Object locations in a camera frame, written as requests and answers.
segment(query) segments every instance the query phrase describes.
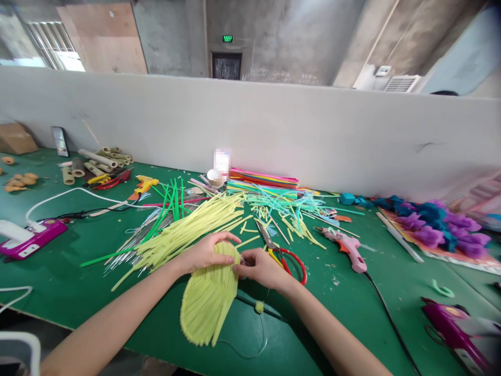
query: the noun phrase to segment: white partition wall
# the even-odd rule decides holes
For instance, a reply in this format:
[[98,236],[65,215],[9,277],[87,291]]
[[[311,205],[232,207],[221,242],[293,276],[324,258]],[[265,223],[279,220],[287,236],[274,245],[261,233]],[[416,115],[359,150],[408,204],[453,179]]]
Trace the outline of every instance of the white partition wall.
[[0,67],[0,121],[12,120],[42,146],[61,126],[77,148],[194,171],[227,148],[235,167],[416,201],[501,167],[499,100]]

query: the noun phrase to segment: doorway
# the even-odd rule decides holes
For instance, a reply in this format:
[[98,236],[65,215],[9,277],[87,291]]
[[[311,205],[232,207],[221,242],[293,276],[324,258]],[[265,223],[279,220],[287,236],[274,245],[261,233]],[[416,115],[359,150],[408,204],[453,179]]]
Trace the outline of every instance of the doorway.
[[212,77],[217,79],[240,80],[242,67],[241,53],[212,53]]

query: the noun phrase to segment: yellow pom-pom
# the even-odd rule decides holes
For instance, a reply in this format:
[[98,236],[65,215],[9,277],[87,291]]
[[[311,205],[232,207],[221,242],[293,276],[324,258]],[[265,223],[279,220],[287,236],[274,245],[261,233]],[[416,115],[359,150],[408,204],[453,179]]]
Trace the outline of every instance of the yellow pom-pom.
[[262,314],[265,311],[265,304],[262,301],[257,301],[254,307],[257,313]]

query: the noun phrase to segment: wall switch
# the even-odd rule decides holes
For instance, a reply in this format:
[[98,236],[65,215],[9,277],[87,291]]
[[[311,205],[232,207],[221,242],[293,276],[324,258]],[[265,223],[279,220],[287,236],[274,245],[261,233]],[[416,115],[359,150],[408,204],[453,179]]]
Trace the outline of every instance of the wall switch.
[[374,74],[374,76],[376,76],[376,77],[385,77],[388,74],[388,72],[390,71],[390,69],[391,69],[391,66],[389,66],[389,65],[382,65],[382,66],[380,66],[377,69],[377,71]]

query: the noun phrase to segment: red pliers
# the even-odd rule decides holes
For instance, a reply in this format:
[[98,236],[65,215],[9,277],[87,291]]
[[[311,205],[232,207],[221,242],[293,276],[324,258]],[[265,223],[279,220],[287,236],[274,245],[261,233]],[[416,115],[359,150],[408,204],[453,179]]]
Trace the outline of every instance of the red pliers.
[[127,180],[130,180],[130,172],[133,169],[134,169],[134,167],[122,172],[115,179],[110,180],[108,183],[101,184],[101,185],[97,186],[95,189],[97,189],[99,191],[104,191],[104,190],[108,190],[110,188],[113,188],[114,186],[119,185],[120,183],[125,183]]
[[[303,272],[303,279],[301,280],[301,285],[303,286],[306,285],[306,282],[308,281],[308,273],[306,272],[306,266],[304,266],[304,263],[301,261],[301,259],[289,250],[286,250],[284,248],[278,248],[273,243],[270,235],[268,234],[266,229],[261,225],[261,223],[257,222],[256,224],[259,229],[259,232],[261,233],[261,236],[263,237],[266,243],[266,246],[268,247],[268,253],[270,254],[270,256],[273,257],[275,261],[279,261],[279,263],[282,264],[283,269],[288,274],[292,275],[291,270],[289,269],[289,266],[287,265],[287,262],[285,262],[285,259],[283,257],[284,253],[291,255],[297,261],[297,263],[301,267],[301,271]],[[278,252],[280,258],[276,258],[275,255],[273,255],[273,252]]]

